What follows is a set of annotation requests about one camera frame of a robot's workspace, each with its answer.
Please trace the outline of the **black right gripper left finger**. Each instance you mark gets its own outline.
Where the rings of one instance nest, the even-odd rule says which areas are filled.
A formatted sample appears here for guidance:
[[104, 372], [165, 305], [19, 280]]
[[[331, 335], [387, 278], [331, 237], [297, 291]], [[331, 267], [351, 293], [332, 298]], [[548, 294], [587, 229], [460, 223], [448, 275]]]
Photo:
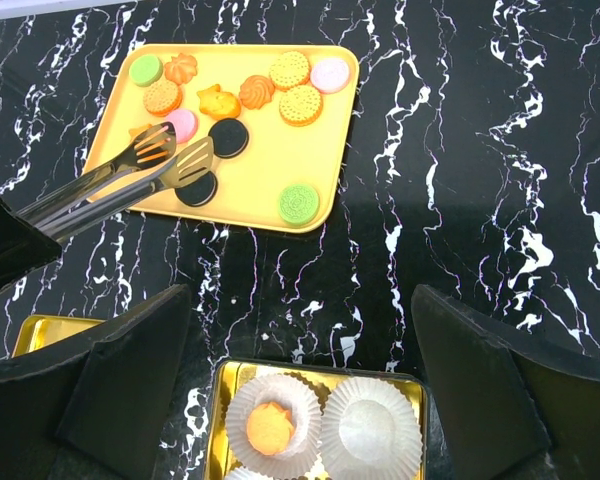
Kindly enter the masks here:
[[0, 361], [0, 479], [44, 479], [66, 445], [152, 476], [190, 318], [174, 285], [126, 313]]

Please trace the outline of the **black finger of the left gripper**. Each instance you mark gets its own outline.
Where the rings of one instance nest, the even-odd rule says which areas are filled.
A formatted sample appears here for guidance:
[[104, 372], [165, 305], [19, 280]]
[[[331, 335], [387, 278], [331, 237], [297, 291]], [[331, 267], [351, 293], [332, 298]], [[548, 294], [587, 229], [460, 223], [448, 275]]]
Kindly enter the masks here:
[[0, 197], [0, 293], [61, 253], [57, 242], [20, 219]]

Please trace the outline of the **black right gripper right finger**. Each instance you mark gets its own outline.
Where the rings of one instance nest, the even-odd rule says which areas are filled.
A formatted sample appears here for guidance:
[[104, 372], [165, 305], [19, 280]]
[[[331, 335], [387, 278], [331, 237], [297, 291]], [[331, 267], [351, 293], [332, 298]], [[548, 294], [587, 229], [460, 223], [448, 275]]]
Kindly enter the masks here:
[[411, 313], [459, 479], [600, 479], [600, 359], [428, 285]]

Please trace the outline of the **gold tin lid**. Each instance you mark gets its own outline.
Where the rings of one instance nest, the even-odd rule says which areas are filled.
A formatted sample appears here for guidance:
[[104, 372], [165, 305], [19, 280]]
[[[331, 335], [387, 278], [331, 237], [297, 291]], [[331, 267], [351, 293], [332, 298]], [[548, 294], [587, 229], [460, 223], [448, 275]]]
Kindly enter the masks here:
[[42, 349], [102, 323], [102, 320], [31, 315], [22, 324], [11, 357]]

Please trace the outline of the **metal serving tongs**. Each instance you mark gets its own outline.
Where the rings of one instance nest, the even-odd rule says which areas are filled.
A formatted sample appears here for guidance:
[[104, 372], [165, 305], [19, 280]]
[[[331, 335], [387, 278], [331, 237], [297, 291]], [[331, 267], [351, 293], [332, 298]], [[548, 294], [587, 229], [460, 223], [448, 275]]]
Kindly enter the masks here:
[[18, 212], [49, 238], [62, 242], [107, 216], [156, 193], [185, 187], [211, 169], [209, 136], [179, 150], [172, 123], [164, 127], [165, 157], [140, 163], [132, 140], [120, 153]]

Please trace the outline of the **orange cat-shaped cookie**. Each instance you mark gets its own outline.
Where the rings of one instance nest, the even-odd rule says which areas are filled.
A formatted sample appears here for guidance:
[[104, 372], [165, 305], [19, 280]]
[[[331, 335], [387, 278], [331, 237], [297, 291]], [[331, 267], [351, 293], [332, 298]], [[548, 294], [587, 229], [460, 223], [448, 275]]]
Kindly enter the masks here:
[[263, 455], [283, 453], [294, 434], [291, 411], [276, 402], [258, 405], [247, 419], [247, 440]]

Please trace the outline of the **gold cookie tin box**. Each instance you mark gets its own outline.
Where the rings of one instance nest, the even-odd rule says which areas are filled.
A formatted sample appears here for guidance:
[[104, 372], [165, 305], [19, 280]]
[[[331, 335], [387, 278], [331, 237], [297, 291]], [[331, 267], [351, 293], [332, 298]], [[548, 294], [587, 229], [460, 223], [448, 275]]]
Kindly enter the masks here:
[[429, 399], [424, 385], [412, 376], [365, 370], [337, 369], [326, 366], [306, 366], [264, 360], [230, 359], [216, 373], [213, 410], [206, 454], [204, 477], [223, 479], [241, 465], [229, 447], [225, 419], [230, 401], [238, 389], [257, 376], [288, 374], [314, 389], [321, 404], [331, 391], [350, 378], [376, 378], [396, 387], [410, 402], [420, 427], [422, 439], [427, 439]]

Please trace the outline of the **black sandwich cookie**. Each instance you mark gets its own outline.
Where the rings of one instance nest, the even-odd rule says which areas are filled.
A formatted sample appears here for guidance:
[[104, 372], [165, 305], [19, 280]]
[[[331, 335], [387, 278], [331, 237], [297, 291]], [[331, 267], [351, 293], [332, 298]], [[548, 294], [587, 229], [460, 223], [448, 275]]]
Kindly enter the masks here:
[[208, 171], [195, 182], [175, 190], [180, 202], [189, 207], [201, 207], [210, 202], [218, 188], [217, 177]]
[[209, 129], [208, 136], [213, 140], [214, 154], [225, 159], [241, 154], [249, 142], [247, 128], [235, 118], [217, 121]]

